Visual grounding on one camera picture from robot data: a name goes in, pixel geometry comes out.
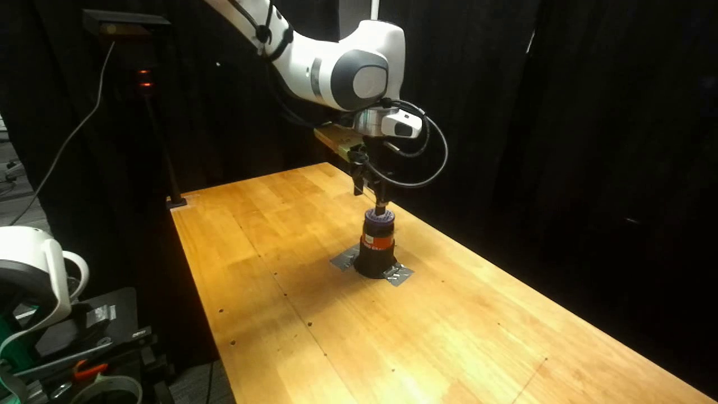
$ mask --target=wooden table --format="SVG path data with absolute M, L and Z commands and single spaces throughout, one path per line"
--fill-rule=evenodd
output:
M 413 276 L 337 270 L 372 198 L 330 163 L 187 200 L 172 220 L 237 402 L 711 402 L 394 205 Z

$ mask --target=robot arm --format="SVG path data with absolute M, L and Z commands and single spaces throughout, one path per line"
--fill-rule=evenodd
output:
M 398 108 L 403 81 L 403 32 L 363 21 L 338 43 L 315 40 L 291 28 L 272 0 L 207 0 L 304 101 L 349 113 L 353 129 L 365 136 L 414 139 L 421 118 Z

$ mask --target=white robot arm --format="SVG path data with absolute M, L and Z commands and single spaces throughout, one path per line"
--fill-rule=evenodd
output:
M 353 113 L 353 129 L 365 136 L 414 139 L 421 133 L 421 117 L 392 102 L 403 81 L 401 27 L 363 21 L 330 43 L 297 33 L 272 0 L 207 3 L 272 60 L 293 97 Z

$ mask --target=wooden tabletop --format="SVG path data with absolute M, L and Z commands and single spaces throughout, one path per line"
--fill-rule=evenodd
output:
M 711 402 L 398 205 L 401 284 L 337 270 L 371 196 L 330 163 L 172 220 L 237 402 Z

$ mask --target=black background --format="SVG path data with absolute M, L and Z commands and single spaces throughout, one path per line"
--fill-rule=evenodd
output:
M 300 33 L 337 37 L 335 0 L 275 4 Z M 104 108 L 42 192 L 50 225 L 90 260 L 90 294 L 137 284 L 179 364 L 212 356 L 134 70 L 155 67 L 181 191 L 327 155 L 283 118 L 266 64 L 199 0 L 5 0 L 0 113 L 34 184 L 97 93 L 108 43 L 82 32 L 82 6 L 164 13 L 172 28 L 117 44 Z M 718 4 L 383 0 L 381 18 L 405 28 L 403 99 L 453 150 L 432 186 L 394 200 L 718 395 Z

